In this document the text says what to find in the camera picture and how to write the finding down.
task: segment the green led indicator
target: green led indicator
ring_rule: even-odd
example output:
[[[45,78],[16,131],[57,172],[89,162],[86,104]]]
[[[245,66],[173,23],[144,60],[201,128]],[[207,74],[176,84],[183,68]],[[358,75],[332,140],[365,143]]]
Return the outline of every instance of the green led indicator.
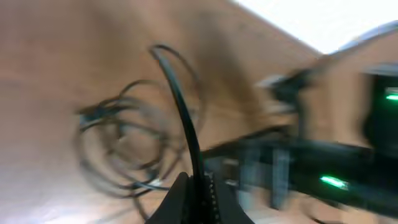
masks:
[[[340,179],[337,179],[337,178],[335,178],[335,177],[323,176],[323,177],[321,177],[321,180],[322,180],[324,183],[326,183],[326,184],[333,185],[333,186],[338,187],[338,188],[340,188],[340,189],[344,189],[344,190],[347,190],[347,189],[348,189],[348,186],[347,186],[347,183],[346,183],[346,182],[344,182],[344,181],[342,181],[342,180],[340,180]]]
[[[387,100],[398,100],[398,95],[388,95],[386,97]]]

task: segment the glowing green light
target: glowing green light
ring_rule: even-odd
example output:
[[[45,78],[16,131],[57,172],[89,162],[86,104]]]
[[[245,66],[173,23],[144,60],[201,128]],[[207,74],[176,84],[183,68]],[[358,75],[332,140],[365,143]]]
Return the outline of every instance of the glowing green light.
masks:
[[[330,177],[330,176],[323,176],[321,177],[321,180],[327,184],[333,185],[335,187],[338,187],[340,189],[346,190],[348,188],[347,183],[337,179],[335,177]]]
[[[388,95],[386,97],[387,100],[398,100],[398,95]]]

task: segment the white surface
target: white surface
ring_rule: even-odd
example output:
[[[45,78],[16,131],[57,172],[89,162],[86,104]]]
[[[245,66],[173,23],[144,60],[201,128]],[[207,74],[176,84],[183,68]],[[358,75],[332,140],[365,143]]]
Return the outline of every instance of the white surface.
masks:
[[[232,0],[323,54],[398,19],[396,0]]]

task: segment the green light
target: green light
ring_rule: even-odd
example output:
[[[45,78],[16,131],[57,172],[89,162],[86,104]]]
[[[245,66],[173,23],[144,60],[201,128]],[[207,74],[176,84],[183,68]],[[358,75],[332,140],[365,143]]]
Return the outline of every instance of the green light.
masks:
[[[386,97],[387,100],[398,100],[398,95],[388,95]]]
[[[342,181],[340,179],[337,179],[335,177],[323,176],[323,177],[321,177],[321,180],[323,182],[327,183],[327,184],[333,185],[333,186],[338,187],[340,189],[347,190],[347,188],[348,188],[346,182],[344,182],[344,181]]]

